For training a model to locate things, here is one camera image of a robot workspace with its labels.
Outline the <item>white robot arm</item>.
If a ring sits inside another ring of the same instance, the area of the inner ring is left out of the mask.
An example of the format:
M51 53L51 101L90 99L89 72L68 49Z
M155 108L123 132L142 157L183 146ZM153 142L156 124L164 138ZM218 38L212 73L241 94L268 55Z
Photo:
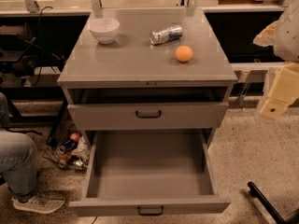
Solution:
M299 98L299 0L293 0L277 21L255 36L253 43L272 46L274 54L285 61L275 72L259 111L264 118L277 119Z

